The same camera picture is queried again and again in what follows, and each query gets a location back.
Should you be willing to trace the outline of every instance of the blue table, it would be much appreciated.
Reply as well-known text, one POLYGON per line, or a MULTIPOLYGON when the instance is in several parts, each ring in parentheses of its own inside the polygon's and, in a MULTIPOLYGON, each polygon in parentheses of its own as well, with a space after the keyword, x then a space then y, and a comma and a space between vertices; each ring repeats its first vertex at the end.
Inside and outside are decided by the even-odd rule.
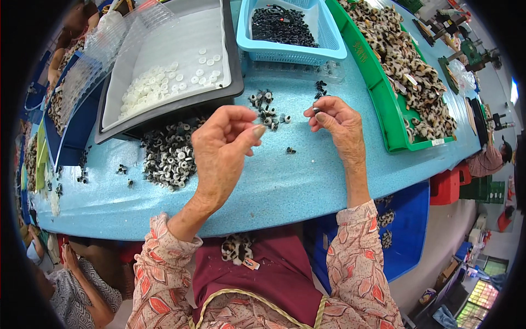
MULTIPOLYGON (((394 4, 406 20, 404 27, 419 41, 427 62, 439 68, 438 57, 453 53, 442 42, 430 47, 420 36, 414 17, 394 4)), ((367 148, 367 172, 371 197, 389 195, 457 165, 480 150, 478 138, 467 119, 461 96, 445 93, 449 111, 458 122, 457 141, 417 152, 387 152, 378 118, 358 66, 351 55, 343 62, 346 78, 341 85, 329 84, 329 94, 338 95, 360 112, 367 148)), ((446 79, 439 70, 440 78, 446 79)), ((249 105, 247 97, 257 89, 274 92, 273 106, 278 113, 292 116, 292 123, 268 131, 255 155, 246 159, 239 183, 226 204, 202 227, 201 237, 257 230, 300 222, 339 211, 346 206, 343 166, 327 131, 311 133, 302 113, 316 94, 314 83, 304 80, 247 76, 245 93, 238 105, 249 105), (298 151, 285 153, 287 146, 298 151)), ((198 177, 174 193, 143 180, 144 149, 138 141, 88 140, 88 184, 78 183, 79 167, 65 167, 62 179, 53 179, 53 189, 62 183, 60 215, 53 216, 49 201, 34 197, 39 225, 51 232, 115 240, 143 240, 149 232, 149 218, 162 211, 176 214, 192 197, 198 177), (119 164, 128 167, 127 175, 117 175, 119 164), (131 178, 133 189, 127 187, 131 178)))

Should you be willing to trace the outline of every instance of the plastic bag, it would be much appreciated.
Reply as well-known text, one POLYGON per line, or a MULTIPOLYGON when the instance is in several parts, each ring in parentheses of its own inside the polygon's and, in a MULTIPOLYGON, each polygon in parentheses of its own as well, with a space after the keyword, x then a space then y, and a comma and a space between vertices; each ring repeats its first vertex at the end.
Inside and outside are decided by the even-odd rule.
POLYGON ((457 80, 459 93, 465 95, 469 90, 475 90, 475 76, 473 72, 466 71, 464 65, 458 60, 454 59, 449 63, 449 70, 457 80))

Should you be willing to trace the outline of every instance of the floral blouse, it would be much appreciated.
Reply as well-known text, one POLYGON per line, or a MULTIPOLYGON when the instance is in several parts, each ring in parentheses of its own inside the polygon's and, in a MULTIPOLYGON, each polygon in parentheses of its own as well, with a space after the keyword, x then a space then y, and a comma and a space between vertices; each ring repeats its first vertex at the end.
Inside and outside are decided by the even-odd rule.
MULTIPOLYGON (((332 294, 325 299, 320 328, 403 328, 383 274, 383 252, 373 200, 340 211, 338 235, 327 250, 332 294)), ((185 299, 190 273, 184 266, 202 240, 179 241, 168 231, 166 213, 150 219, 151 231, 135 255, 133 310, 126 328, 194 328, 185 299)), ((201 328, 310 328, 282 315, 264 298, 241 293, 215 297, 201 328)))

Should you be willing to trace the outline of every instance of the hand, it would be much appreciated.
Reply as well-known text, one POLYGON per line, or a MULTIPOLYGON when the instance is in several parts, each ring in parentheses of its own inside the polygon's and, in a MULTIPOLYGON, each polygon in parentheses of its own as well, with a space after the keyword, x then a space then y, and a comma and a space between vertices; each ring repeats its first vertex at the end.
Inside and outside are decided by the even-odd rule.
POLYGON ((346 169, 365 168, 365 143, 360 114, 335 96, 322 97, 312 107, 304 112, 304 116, 310 117, 310 130, 317 132, 325 128, 331 133, 346 169), (314 116, 312 107, 319 108, 321 112, 314 116))
POLYGON ((236 186, 245 163, 253 156, 252 146, 265 127, 254 125, 254 111, 244 106, 218 108, 204 125, 192 134, 199 183, 195 198, 209 206, 213 213, 223 206, 236 186))
POLYGON ((62 245, 62 260, 64 261, 64 268, 72 271, 78 270, 77 254, 68 243, 62 245))
POLYGON ((60 78, 60 72, 57 69, 49 69, 47 72, 47 80, 51 88, 55 88, 57 85, 58 79, 60 78))

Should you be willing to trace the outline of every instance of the pink shirt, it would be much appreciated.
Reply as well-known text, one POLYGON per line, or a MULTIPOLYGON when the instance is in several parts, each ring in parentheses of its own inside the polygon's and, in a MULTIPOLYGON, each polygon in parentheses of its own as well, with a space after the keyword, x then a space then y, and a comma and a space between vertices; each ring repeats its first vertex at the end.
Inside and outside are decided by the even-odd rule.
POLYGON ((488 145, 486 151, 466 159, 469 173, 473 177, 484 177, 496 173, 502 168, 502 155, 493 145, 488 145))

